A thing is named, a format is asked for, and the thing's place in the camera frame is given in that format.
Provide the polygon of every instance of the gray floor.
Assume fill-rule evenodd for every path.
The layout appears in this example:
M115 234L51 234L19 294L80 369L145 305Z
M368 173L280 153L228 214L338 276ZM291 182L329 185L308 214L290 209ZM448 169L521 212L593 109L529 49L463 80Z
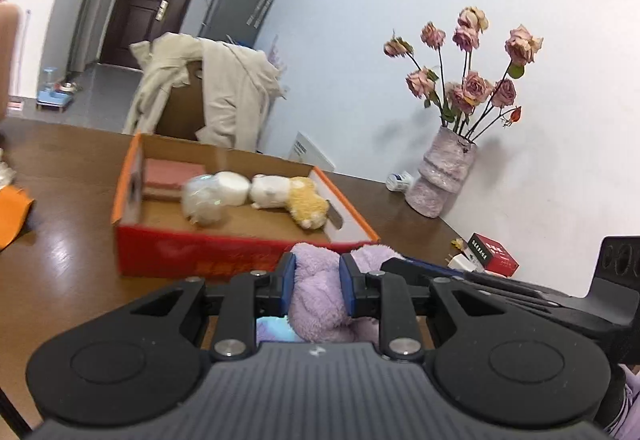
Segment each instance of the gray floor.
M57 109L38 110L35 99L25 98L22 111L9 110L7 114L120 133L141 78L142 73L96 64L76 78L82 90L74 95L64 113Z

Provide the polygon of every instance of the flower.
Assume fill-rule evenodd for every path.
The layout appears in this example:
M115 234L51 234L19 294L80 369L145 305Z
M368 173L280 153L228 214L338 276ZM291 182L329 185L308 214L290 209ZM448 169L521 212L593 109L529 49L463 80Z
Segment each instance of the flower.
M478 33L473 28L459 26L453 34L453 42L455 42L463 52L470 52L474 48L477 50L480 46Z
M468 6L460 12L458 24L466 28L473 29L476 33L482 32L489 27L484 12L476 6Z
M469 71L462 83L462 89L465 100L472 106L476 106L486 102L494 86L488 80L484 80L477 71Z
M422 29L420 39L422 39L422 42L424 42L428 47L434 50L439 50L444 44L445 35L446 34L442 30L437 29L432 22L429 22Z
M520 120L520 115L522 115L522 106L518 106L516 109L511 111L511 115L509 116L509 120L504 120L502 123L503 127L509 127L514 122Z
M515 99L516 88L510 79L505 78L491 97L491 104L495 107L503 108L508 105L513 105Z
M414 73L410 73L406 78L407 86L414 94L416 98L427 97L429 98L430 93L434 93L436 91L436 83L434 80L430 79L431 70L427 68L422 68L421 70L414 71Z
M474 107L466 101L462 84L457 82L447 82L447 84L444 85L444 94L447 96L453 107L457 107L463 113L471 115Z
M507 50L513 64L524 66L533 62L533 56L542 48L543 38L535 39L523 25L511 30L510 35L504 43L504 49Z
M414 48L407 41L394 34L390 41L385 42L384 51L389 57L404 57L406 54L413 54Z

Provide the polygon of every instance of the wooden table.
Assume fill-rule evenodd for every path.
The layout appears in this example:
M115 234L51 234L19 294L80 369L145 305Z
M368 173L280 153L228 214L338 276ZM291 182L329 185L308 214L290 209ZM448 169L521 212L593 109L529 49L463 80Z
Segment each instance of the wooden table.
M118 276L111 203L129 136L9 118L4 159L36 199L33 231L0 252L0 386L32 425L40 421L24 381L33 351L52 336L169 283ZM446 264L457 234L427 219L385 185L332 181L398 252ZM15 438L0 420L0 440Z

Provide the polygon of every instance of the blue pet feeder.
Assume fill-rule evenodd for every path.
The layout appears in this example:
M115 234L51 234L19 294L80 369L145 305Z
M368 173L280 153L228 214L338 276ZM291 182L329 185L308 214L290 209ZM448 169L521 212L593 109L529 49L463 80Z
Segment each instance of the blue pet feeder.
M63 93L56 91L55 82L53 80L53 73L57 68L45 68L46 80L44 86L39 90L36 97L36 108L42 109L44 107L52 107L58 109L60 112L66 109L71 101L73 95L70 93Z

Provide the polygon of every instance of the vase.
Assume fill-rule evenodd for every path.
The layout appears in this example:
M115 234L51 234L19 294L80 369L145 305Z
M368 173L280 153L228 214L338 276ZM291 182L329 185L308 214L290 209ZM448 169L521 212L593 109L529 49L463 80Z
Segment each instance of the vase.
M418 167L420 177L404 199L423 216L438 217L449 196L462 188L477 153L476 144L440 127Z

